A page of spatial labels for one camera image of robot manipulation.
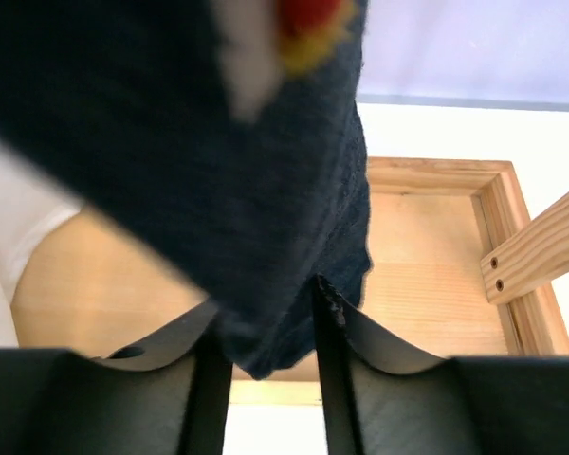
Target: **wooden tray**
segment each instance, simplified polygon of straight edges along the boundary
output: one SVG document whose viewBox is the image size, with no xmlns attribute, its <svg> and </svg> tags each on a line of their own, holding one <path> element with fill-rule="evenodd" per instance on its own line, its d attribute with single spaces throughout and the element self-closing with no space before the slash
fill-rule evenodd
<svg viewBox="0 0 569 455">
<path fill-rule="evenodd" d="M 437 355 L 569 354 L 550 284 L 487 302 L 481 260 L 530 221 L 511 163 L 371 158 L 363 311 Z M 21 346 L 107 355 L 205 298 L 89 209 L 35 250 L 12 305 Z M 313 355 L 267 383 L 235 372 L 232 401 L 320 403 Z M 303 382 L 290 389 L 290 382 Z"/>
</svg>

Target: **white surface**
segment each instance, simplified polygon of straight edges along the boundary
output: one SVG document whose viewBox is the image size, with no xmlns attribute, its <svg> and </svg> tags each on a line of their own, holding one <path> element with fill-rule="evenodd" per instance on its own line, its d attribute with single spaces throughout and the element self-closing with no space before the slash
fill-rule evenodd
<svg viewBox="0 0 569 455">
<path fill-rule="evenodd" d="M 369 155 L 512 161 L 532 217 L 569 191 L 567 113 L 377 104 L 359 110 Z M 569 274 L 554 287 L 569 330 Z M 326 455 L 321 411 L 231 406 L 224 453 Z"/>
<path fill-rule="evenodd" d="M 0 346 L 16 346 L 10 302 L 34 248 L 79 211 L 78 203 L 37 176 L 0 144 Z"/>
</svg>

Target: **denim cloth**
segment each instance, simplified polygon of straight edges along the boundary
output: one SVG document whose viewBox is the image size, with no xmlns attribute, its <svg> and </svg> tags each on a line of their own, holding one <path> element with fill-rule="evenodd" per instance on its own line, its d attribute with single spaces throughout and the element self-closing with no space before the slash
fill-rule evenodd
<svg viewBox="0 0 569 455">
<path fill-rule="evenodd" d="M 228 358 L 266 377 L 313 348 L 311 277 L 361 300 L 365 14 L 248 126 L 207 0 L 0 2 L 0 137 L 207 290 Z"/>
</svg>

